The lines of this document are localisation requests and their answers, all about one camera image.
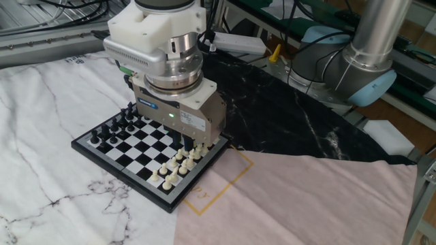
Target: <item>yellow handle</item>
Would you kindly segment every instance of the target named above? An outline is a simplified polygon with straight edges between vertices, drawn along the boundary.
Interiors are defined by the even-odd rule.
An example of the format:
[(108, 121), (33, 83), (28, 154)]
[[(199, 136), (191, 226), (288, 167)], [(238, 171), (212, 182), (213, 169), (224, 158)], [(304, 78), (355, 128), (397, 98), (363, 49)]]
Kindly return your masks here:
[(271, 57), (269, 58), (271, 62), (276, 63), (277, 60), (279, 59), (279, 53), (280, 53), (280, 47), (281, 45), (277, 45), (277, 48), (275, 48), (274, 54), (271, 55)]

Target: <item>white rectangular device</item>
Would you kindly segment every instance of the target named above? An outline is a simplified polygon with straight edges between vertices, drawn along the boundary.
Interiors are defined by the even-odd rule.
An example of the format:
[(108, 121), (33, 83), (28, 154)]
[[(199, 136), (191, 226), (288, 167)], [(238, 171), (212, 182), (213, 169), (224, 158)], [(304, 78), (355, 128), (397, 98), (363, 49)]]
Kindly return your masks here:
[[(266, 51), (264, 42), (258, 37), (216, 33), (213, 43), (220, 50), (228, 52), (263, 55)], [(205, 44), (210, 45), (211, 43), (206, 40)]]

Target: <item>white chess piece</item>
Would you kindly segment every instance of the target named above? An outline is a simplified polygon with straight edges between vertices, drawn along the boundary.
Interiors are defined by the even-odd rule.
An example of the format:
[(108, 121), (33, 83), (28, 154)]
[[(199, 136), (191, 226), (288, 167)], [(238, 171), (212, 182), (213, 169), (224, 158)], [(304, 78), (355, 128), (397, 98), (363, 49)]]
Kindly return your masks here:
[(187, 161), (186, 161), (186, 159), (185, 159), (185, 160), (183, 160), (183, 162), (182, 162), (182, 167), (178, 170), (178, 172), (179, 172), (180, 174), (186, 174), (186, 173), (188, 172), (188, 169), (186, 168), (186, 164), (187, 164)]
[(176, 167), (171, 174), (171, 182), (173, 182), (173, 183), (176, 183), (178, 180), (177, 172), (178, 172), (178, 167)]
[(188, 161), (186, 162), (186, 167), (193, 167), (193, 155), (190, 154)]
[(184, 157), (188, 157), (189, 156), (189, 152), (187, 152), (187, 150), (185, 150), (185, 147), (182, 148), (182, 155)]
[(196, 151), (193, 154), (193, 158), (195, 160), (200, 159), (202, 156), (200, 155), (200, 152), (202, 151), (201, 147), (197, 146)]
[(170, 167), (177, 167), (176, 157), (171, 158)]
[(176, 154), (176, 159), (181, 160), (183, 158), (182, 149), (179, 149)]
[(161, 167), (161, 169), (159, 169), (159, 173), (161, 175), (166, 175), (167, 172), (168, 172), (168, 170), (166, 169), (166, 163), (162, 163), (162, 167)]
[(166, 176), (165, 177), (165, 182), (162, 185), (162, 188), (166, 191), (168, 191), (169, 189), (171, 189), (171, 176)]
[(159, 176), (157, 175), (157, 170), (153, 170), (153, 175), (150, 177), (151, 181), (158, 181), (159, 180)]

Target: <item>black chessboard frame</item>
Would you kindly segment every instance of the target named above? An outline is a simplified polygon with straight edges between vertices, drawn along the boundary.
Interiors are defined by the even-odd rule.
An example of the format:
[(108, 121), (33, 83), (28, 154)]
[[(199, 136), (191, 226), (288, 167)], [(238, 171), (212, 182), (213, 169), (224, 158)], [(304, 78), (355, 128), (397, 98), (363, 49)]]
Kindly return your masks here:
[[(165, 191), (161, 188), (161, 186), (157, 188), (156, 186), (150, 184), (150, 182), (147, 182), (144, 178), (141, 178), (137, 174), (130, 171), (127, 168), (128, 166), (123, 164), (120, 159), (117, 159), (118, 162), (115, 161), (113, 158), (110, 158), (108, 155), (106, 155), (107, 152), (105, 150), (97, 150), (96, 146), (93, 146), (89, 143), (90, 139), (92, 138), (91, 132), (96, 130), (100, 135), (102, 132), (102, 125), (106, 124), (110, 127), (112, 125), (113, 118), (119, 120), (121, 118), (121, 113), (116, 114), (102, 124), (73, 140), (72, 148), (169, 213), (174, 211), (177, 205), (182, 202), (190, 190), (197, 184), (204, 172), (210, 168), (213, 163), (215, 163), (215, 161), (224, 153), (230, 143), (226, 138), (219, 136), (220, 140), (210, 148), (207, 154), (204, 156), (202, 155), (202, 158), (196, 162), (196, 165), (189, 170), (183, 179), (181, 181), (179, 180), (177, 185), (173, 186), (169, 191)], [(152, 120), (145, 120), (144, 118), (142, 118), (142, 120), (145, 125), (154, 125), (156, 129), (160, 125), (158, 122)], [(124, 143), (124, 137), (122, 135), (120, 135), (120, 137), (122, 142), (119, 142), (118, 144)]]

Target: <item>pink cloth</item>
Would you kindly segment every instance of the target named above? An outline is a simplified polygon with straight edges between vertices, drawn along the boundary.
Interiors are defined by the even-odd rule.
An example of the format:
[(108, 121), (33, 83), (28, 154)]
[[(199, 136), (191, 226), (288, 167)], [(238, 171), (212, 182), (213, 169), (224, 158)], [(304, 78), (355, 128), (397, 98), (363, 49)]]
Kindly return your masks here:
[(416, 166), (241, 153), (179, 206), (174, 245), (401, 244)]

